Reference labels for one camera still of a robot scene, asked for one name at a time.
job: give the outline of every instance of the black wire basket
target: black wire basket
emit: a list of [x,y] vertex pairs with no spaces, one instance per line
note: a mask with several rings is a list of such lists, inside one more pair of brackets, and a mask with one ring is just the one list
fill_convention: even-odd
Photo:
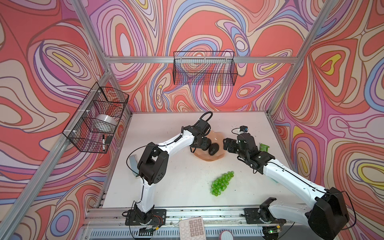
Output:
[[128,99],[116,88],[99,86],[74,128],[68,135],[63,133],[81,152],[106,153]]
[[173,52],[175,85],[235,85],[237,68],[233,51]]

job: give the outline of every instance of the colorful backdrop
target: colorful backdrop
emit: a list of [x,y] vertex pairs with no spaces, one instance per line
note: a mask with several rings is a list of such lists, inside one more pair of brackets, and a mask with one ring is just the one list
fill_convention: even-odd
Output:
[[[84,1],[106,55],[296,56],[322,0]],[[289,66],[238,64],[235,86],[174,86],[173,64],[114,64],[133,111],[267,110]]]
[[338,239],[384,239],[383,38],[383,1],[340,1],[273,113],[298,172],[349,193]]
[[[0,1],[0,221],[103,69],[69,0]],[[107,154],[70,145],[13,239],[73,239],[96,203]]]

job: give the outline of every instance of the white table surface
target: white table surface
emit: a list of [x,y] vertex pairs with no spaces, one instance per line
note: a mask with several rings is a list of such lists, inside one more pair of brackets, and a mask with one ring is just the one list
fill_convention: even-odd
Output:
[[[103,208],[131,207],[141,197],[141,178],[135,178],[126,166],[127,156],[149,142],[161,143],[180,133],[181,126],[193,125],[202,113],[139,113],[133,114],[118,162],[108,188]],[[214,113],[209,120],[215,132],[236,139],[231,130],[242,125],[259,143],[270,146],[268,152],[289,167],[264,112]],[[144,147],[134,155],[139,161]],[[222,173],[234,171],[227,189],[218,197],[210,194],[213,180]],[[156,184],[156,207],[233,206],[261,204],[269,197],[286,203],[302,203],[284,186],[236,159],[226,155],[213,162],[194,156],[189,147],[169,158],[164,178]]]

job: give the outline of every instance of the green snack bag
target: green snack bag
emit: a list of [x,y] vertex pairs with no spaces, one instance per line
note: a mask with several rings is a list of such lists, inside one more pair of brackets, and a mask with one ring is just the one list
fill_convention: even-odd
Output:
[[268,152],[269,146],[260,143],[260,151]]

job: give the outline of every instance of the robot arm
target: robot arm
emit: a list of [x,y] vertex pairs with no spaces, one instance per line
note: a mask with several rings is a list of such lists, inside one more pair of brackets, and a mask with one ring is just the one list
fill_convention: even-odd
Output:
[[284,166],[271,154],[259,151],[247,131],[246,126],[241,126],[237,140],[224,139],[224,150],[236,153],[238,160],[279,182],[305,203],[273,204],[276,198],[270,197],[260,205],[260,219],[265,222],[275,218],[292,220],[309,226],[323,239],[334,239],[349,221],[341,192],[334,187],[328,190],[317,185]]
[[[207,120],[203,120],[207,114],[210,116]],[[208,150],[211,140],[206,135],[210,132],[208,120],[212,115],[212,112],[204,113],[193,126],[182,127],[180,134],[165,142],[147,144],[137,164],[139,176],[143,179],[143,189],[141,200],[135,204],[134,211],[140,223],[147,223],[152,217],[155,186],[166,173],[168,158],[187,146],[190,146],[191,152],[194,152],[192,148]]]

